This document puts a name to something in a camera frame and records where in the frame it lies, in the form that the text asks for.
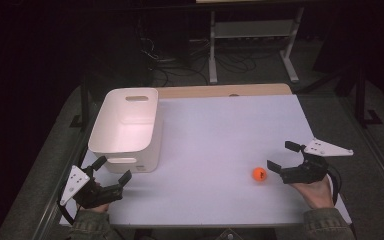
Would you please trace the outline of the metal bracket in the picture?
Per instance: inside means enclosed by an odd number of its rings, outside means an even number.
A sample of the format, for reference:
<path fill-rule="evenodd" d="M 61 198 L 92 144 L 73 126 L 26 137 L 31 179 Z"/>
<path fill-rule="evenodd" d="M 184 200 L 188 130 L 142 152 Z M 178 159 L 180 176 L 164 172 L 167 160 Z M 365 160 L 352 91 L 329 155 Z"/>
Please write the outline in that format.
<path fill-rule="evenodd" d="M 228 228 L 224 230 L 215 240 L 244 240 L 234 230 Z"/>

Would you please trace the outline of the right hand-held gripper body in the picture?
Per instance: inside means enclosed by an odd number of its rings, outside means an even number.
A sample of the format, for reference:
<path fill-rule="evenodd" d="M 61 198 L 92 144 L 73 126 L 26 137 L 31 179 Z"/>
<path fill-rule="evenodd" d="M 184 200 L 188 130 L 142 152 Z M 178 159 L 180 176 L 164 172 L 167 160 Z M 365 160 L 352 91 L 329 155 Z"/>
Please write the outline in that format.
<path fill-rule="evenodd" d="M 329 174 L 329 164 L 326 157 L 352 156 L 354 151 L 319 139 L 312 139 L 303 153 L 303 162 L 291 168 L 282 168 L 279 174 L 285 184 L 321 181 Z"/>

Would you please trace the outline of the white metal stand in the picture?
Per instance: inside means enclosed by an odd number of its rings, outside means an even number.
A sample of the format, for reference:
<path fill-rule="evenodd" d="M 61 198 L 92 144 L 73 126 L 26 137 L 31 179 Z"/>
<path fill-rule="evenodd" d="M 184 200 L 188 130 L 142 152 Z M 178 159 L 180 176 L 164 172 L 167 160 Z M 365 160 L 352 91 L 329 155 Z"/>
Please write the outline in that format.
<path fill-rule="evenodd" d="M 298 83 L 299 78 L 290 60 L 295 39 L 300 27 L 304 8 L 296 10 L 294 18 L 280 20 L 255 21 L 218 21 L 216 11 L 210 15 L 210 51 L 208 59 L 209 82 L 216 84 L 217 67 L 215 56 L 215 40 L 228 38 L 254 38 L 254 37 L 287 37 L 287 45 L 279 51 L 279 55 L 292 83 Z"/>

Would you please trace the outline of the white plastic bin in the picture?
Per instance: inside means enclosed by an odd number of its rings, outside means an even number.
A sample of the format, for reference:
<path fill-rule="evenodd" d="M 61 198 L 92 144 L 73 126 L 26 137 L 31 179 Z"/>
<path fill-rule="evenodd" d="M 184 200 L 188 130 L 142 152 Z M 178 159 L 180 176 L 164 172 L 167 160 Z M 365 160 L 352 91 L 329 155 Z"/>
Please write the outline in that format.
<path fill-rule="evenodd" d="M 152 172 L 157 168 L 163 132 L 163 114 L 154 88 L 111 90 L 95 120 L 88 149 L 107 159 L 112 173 Z"/>

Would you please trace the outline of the wooden table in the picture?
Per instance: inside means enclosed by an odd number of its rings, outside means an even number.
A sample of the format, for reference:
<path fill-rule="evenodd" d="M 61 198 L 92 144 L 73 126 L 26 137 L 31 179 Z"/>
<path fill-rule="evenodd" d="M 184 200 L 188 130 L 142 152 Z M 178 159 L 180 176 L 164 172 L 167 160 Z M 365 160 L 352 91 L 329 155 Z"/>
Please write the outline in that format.
<path fill-rule="evenodd" d="M 232 96 L 291 95 L 287 84 L 246 84 L 161 87 L 157 89 L 160 99 L 169 98 L 205 98 Z"/>

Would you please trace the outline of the person's right hand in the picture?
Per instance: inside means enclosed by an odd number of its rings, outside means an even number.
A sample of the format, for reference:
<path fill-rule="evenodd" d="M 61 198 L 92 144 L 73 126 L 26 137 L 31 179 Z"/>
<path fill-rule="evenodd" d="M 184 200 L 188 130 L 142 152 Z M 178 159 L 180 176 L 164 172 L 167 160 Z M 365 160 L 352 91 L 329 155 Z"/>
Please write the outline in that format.
<path fill-rule="evenodd" d="M 325 176 L 321 181 L 310 184 L 293 183 L 296 189 L 311 209 L 333 208 L 330 181 Z"/>

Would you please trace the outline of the black frame post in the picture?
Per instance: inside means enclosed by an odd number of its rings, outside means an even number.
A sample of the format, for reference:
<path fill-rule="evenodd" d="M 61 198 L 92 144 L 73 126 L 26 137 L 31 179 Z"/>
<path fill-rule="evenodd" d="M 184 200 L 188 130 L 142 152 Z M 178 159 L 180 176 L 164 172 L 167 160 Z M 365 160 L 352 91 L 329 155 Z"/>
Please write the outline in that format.
<path fill-rule="evenodd" d="M 87 77 L 83 76 L 80 84 L 80 100 L 81 100 L 81 113 L 75 115 L 70 123 L 72 128 L 79 128 L 84 131 L 89 123 L 90 109 L 89 109 L 89 92 L 87 86 Z"/>
<path fill-rule="evenodd" d="M 355 118 L 363 128 L 366 128 L 368 125 L 382 124 L 382 120 L 374 110 L 365 109 L 366 78 L 362 66 L 358 67 L 357 73 L 358 79 L 355 86 Z"/>

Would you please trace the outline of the person's left hand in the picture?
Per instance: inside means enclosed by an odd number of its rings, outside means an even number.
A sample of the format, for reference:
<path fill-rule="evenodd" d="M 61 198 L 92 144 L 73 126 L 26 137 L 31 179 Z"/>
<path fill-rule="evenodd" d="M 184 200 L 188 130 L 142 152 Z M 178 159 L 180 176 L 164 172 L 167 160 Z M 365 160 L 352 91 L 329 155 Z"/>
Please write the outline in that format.
<path fill-rule="evenodd" d="M 106 203 L 106 204 L 103 204 L 103 205 L 100 205 L 100 206 L 97 206 L 97 207 L 94 207 L 94 208 L 88 208 L 88 209 L 85 209 L 84 207 L 80 206 L 79 204 L 76 204 L 77 206 L 77 210 L 86 210 L 86 211 L 92 211 L 92 212 L 97 212 L 97 213 L 106 213 L 109 209 L 109 206 L 110 204 L 109 203 Z"/>

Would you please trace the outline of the orange ball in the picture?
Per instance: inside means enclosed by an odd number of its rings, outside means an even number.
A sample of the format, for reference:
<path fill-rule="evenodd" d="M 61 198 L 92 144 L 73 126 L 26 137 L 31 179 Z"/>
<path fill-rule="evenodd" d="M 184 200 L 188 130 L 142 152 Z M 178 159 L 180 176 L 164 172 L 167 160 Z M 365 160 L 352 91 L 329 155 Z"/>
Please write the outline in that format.
<path fill-rule="evenodd" d="M 252 177 L 255 181 L 262 182 L 267 178 L 267 172 L 262 167 L 256 167 L 252 171 Z"/>

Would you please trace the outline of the white table mat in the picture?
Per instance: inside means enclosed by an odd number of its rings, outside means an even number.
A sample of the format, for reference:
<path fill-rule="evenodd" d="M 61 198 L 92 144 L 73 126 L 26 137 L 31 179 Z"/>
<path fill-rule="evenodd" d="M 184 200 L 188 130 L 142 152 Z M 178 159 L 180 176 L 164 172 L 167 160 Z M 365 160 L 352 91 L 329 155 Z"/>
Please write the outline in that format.
<path fill-rule="evenodd" d="M 302 162 L 285 141 L 307 144 L 312 130 L 294 95 L 161 101 L 164 126 L 157 168 L 136 173 L 110 221 L 126 227 L 233 227 L 299 224 L 301 195 L 256 167 Z"/>

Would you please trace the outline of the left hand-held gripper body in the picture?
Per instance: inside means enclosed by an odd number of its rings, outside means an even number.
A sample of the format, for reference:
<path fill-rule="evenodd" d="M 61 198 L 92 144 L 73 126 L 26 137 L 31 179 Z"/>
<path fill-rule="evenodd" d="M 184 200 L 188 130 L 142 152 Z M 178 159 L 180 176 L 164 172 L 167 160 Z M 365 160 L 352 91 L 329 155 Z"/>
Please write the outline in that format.
<path fill-rule="evenodd" d="M 102 187 L 95 182 L 93 176 L 101 166 L 90 165 L 84 169 L 73 165 L 69 173 L 62 196 L 60 206 L 65 206 L 69 200 L 74 199 L 85 209 L 95 208 L 123 198 L 124 177 L 118 179 L 118 183 Z"/>

